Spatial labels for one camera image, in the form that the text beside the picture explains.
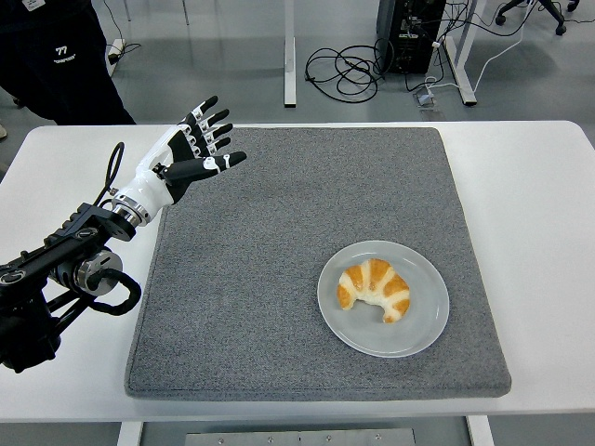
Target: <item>desk leg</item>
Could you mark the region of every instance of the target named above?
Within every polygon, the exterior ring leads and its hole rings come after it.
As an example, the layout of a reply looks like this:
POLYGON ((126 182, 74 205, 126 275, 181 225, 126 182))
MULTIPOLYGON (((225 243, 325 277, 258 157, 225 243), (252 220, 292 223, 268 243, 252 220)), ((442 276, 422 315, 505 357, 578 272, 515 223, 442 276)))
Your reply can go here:
POLYGON ((471 438, 471 446, 494 446, 492 429, 490 429, 487 415, 468 416, 467 427, 469 429, 469 437, 471 438))
MULTIPOLYGON (((473 0, 469 6, 469 17, 472 18, 473 13, 481 16, 483 14, 483 9, 485 8, 485 3, 486 0, 473 0)), ((446 51, 446 56, 448 57, 456 83, 459 86, 458 91, 463 99, 463 103, 468 106, 477 104, 475 93, 473 92, 473 88, 471 87, 469 78, 465 72, 465 63, 467 63, 467 58, 469 57, 473 40, 475 40, 476 32, 477 26, 465 23, 458 50, 452 37, 446 37, 444 39, 444 50, 446 51)))
POLYGON ((118 446, 139 446, 142 421, 124 421, 120 426, 118 446))
POLYGON ((294 0, 285 0, 285 107, 296 107, 296 33, 294 0))

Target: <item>white plate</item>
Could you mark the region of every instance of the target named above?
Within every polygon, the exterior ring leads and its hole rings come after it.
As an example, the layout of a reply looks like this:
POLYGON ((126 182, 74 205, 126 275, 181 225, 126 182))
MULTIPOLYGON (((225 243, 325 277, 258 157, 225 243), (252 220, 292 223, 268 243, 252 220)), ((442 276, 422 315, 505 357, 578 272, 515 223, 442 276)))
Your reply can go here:
POLYGON ((330 329, 348 346, 381 358, 402 358, 430 346, 448 320, 449 299, 440 273, 421 254, 398 243, 359 242, 341 249, 323 268, 318 305, 330 329), (411 305, 403 318, 384 323, 381 307, 356 301, 350 310, 337 300, 338 280, 345 269, 367 258, 390 262, 409 285, 411 305))

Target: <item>gray felt mat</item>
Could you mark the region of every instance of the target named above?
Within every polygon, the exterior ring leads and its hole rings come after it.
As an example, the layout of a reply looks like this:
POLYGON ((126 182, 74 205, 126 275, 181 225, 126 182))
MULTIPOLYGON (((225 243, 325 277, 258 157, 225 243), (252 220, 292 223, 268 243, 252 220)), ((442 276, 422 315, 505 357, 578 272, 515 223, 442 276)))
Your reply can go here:
POLYGON ((431 128, 236 128, 248 159, 163 215, 126 373, 168 400, 433 400, 510 389, 463 211, 431 128), (339 340, 318 308, 328 259, 386 240, 443 276, 450 316, 403 359, 339 340))

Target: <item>computer tower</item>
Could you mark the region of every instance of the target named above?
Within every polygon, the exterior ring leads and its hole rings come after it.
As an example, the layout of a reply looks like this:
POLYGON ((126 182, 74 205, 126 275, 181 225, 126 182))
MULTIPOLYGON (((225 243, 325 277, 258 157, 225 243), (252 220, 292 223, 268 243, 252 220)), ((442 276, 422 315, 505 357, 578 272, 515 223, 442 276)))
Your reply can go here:
POLYGON ((445 5, 446 0, 380 0, 376 30, 383 71, 428 72, 445 5))

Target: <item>white table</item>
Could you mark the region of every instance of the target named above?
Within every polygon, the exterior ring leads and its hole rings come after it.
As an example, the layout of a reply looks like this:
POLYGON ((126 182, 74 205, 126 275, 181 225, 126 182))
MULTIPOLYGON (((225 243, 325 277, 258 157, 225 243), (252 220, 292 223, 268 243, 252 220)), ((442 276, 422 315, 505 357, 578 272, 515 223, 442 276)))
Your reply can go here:
MULTIPOLYGON (((307 126, 439 129, 512 376, 508 395, 382 402, 134 400, 124 392, 124 373, 137 306, 120 318, 88 310, 62 335, 55 360, 22 374, 1 367, 0 420, 361 422, 419 415, 595 411, 595 151, 577 125, 307 126)), ((31 132, 0 184, 2 261, 40 246, 80 203, 95 199, 118 141, 126 143, 126 154, 114 186, 134 175, 139 159, 166 128, 50 126, 31 132)), ((251 148, 234 149, 249 156, 251 148)), ((125 271, 141 284, 157 229, 155 221, 138 228, 130 243, 109 243, 124 260, 125 271)), ((51 283, 46 297, 58 290, 51 283)), ((118 287, 112 295, 110 301, 116 303, 126 293, 118 287)))

